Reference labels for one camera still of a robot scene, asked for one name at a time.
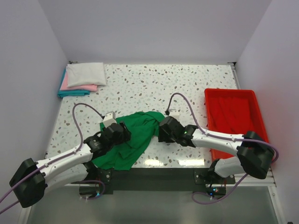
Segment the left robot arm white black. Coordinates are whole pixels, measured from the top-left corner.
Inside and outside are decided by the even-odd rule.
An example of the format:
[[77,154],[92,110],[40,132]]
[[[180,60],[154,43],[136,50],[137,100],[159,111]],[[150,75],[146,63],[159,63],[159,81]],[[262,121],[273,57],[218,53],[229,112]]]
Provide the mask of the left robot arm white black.
[[60,155],[39,161],[33,161],[32,158],[24,160],[9,185],[21,207],[30,207],[43,198],[46,189],[50,187],[50,181],[60,173],[104,156],[114,146],[130,139],[131,132],[123,122],[113,123],[86,138],[83,144]]

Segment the green t shirt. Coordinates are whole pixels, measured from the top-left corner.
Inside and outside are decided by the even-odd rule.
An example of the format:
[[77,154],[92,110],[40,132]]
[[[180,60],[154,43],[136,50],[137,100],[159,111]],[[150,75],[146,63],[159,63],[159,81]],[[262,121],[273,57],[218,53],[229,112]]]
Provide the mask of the green t shirt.
[[160,112],[135,112],[116,118],[117,123],[124,122],[131,132],[131,139],[114,146],[104,156],[92,162],[100,169],[130,170],[149,146],[152,138],[159,135],[159,123],[165,118]]

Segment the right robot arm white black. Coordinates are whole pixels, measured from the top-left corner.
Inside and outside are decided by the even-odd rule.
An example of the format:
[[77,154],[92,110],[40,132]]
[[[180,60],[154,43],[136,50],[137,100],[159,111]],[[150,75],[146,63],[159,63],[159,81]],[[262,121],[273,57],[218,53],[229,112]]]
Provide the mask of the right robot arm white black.
[[265,179],[275,151],[261,140],[255,132],[227,134],[195,125],[182,126],[174,117],[168,116],[159,124],[158,141],[177,143],[183,147],[205,147],[231,155],[227,159],[216,159],[208,169],[208,178],[227,178],[236,174],[248,174]]

